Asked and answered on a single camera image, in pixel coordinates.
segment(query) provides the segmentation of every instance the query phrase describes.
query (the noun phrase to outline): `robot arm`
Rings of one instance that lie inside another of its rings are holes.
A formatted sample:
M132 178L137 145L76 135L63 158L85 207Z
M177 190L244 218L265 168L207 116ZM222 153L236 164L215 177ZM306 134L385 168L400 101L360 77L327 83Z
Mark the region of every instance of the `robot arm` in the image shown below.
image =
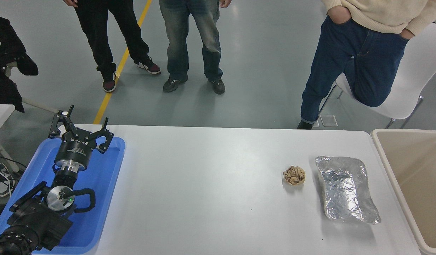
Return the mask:
M105 153L114 134L106 129L108 118L95 133L76 128L69 119L72 110L73 105L67 114L59 111L51 124L49 138L60 138L59 123L66 129L53 165L54 180L50 187L42 181L12 205L13 214L7 220L10 227L0 235L0 255L29 255L42 248L52 250L72 226L69 216L85 213L95 206L95 192L73 190L74 184L78 173L87 169L93 149ZM101 136L106 141L97 145L96 139ZM77 208L75 197L87 194L90 205Z

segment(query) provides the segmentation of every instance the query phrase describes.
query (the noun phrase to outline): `shoe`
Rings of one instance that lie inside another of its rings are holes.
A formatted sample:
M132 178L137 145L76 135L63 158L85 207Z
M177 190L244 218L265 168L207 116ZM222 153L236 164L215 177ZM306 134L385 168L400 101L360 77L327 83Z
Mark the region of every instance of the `shoe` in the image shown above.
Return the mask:
M184 79L184 80L174 80L169 78L163 85L163 91L164 92L173 92L174 90L176 90L180 84L186 82L188 80L188 78Z
M313 126L314 124L310 124L310 123L306 123L306 122L304 122L304 121L301 121L299 124L298 124L298 126L297 126L297 129L312 129L312 126Z
M221 95L226 91L226 87L224 87L224 82L222 82L221 78L214 81L208 80L208 82L211 84L216 94Z
M106 92L113 92L115 90L115 73L103 74L103 89Z
M150 74L159 74L161 73L161 68L156 64L152 62L152 58L147 56L147 58L139 61L134 61L134 63L137 65L137 67L145 69Z

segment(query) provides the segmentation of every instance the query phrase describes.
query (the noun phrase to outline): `yellow floor line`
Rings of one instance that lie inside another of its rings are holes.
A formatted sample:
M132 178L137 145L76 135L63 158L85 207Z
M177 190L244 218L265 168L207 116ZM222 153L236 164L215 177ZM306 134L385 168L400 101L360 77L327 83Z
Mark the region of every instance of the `yellow floor line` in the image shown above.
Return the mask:
M139 21L137 24L142 26L142 23L145 19L145 15L147 14L148 8L150 7L150 4L152 3L152 0L148 0L145 4L144 10L142 11L142 14L139 18ZM117 85L117 82L119 81L120 74L122 73L122 70L124 69L125 63L127 62L129 56L128 48L126 48L124 55L122 56L122 59L120 60L119 66L117 67L117 70L115 72L116 79L115 84ZM112 93L106 93L106 95L103 98L103 101L101 102L101 106L98 109L97 115L95 116L95 120L93 124L100 124L101 119L103 118L104 111L106 111L106 107L108 107L109 100L111 99Z

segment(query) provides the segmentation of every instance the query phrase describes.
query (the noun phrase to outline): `crumpled paper ball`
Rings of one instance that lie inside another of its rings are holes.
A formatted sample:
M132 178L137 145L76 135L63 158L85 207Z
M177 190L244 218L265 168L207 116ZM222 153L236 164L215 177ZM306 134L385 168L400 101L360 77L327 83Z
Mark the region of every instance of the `crumpled paper ball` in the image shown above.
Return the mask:
M304 182L306 174L299 166L291 166L284 172L284 179L288 184L298 185Z

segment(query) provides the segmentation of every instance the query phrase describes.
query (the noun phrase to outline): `person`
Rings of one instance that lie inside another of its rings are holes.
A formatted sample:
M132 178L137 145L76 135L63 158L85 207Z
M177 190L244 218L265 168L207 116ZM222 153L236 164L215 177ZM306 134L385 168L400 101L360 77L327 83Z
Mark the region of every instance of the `person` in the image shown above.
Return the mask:
M10 21L0 17L0 104L12 104L15 110L23 113L22 97L17 85L4 72L4 68L14 62L21 74L38 75L38 66L27 55Z
M164 83L163 91L172 92L188 80L188 18L194 17L202 39L202 57L204 74L216 94L223 94L225 86L219 68L221 47L216 21L219 8L226 8L231 0L160 0L160 9L166 24L169 39L168 72L169 79Z
M122 31L128 51L134 63L150 74L159 74L161 69L148 56L148 45L141 37L132 0L64 0L68 6L75 7L81 28L89 42L97 63L97 71L103 76L103 89L115 89L116 64L113 63L108 43L108 10L114 15Z
M312 129L319 106L344 73L353 96L376 107L391 91L404 48L436 20L436 0L322 0L321 27L297 129Z

